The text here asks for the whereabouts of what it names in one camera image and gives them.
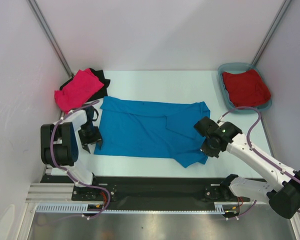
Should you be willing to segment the blue t shirt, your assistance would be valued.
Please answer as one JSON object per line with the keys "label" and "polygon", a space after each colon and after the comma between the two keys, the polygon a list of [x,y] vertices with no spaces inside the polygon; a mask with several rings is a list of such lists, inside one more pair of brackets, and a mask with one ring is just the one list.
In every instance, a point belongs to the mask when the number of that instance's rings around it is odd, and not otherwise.
{"label": "blue t shirt", "polygon": [[166,103],[107,96],[101,105],[103,144],[95,155],[174,159],[184,168],[205,164],[205,140],[194,128],[211,111],[205,102]]}

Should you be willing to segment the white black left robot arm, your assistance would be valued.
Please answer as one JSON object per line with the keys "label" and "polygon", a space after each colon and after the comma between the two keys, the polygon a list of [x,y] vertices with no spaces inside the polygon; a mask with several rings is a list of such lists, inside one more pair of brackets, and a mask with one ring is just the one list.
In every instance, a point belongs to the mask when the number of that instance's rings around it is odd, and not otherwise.
{"label": "white black left robot arm", "polygon": [[79,147],[90,152],[90,145],[101,148],[103,138],[94,125],[99,117],[92,105],[71,110],[60,120],[40,127],[40,157],[45,165],[65,172],[90,200],[100,196],[101,188],[94,184],[94,174],[79,160]]}

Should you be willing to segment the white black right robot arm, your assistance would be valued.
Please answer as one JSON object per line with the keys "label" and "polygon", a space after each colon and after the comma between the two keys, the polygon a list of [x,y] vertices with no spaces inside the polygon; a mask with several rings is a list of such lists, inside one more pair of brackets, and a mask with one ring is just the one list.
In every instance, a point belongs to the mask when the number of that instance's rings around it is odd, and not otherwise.
{"label": "white black right robot arm", "polygon": [[200,150],[211,158],[228,152],[254,169],[264,181],[229,175],[220,188],[221,196],[269,204],[281,217],[291,219],[300,209],[300,170],[295,170],[262,151],[241,129],[231,122],[214,122],[205,116],[194,125],[205,138]]}

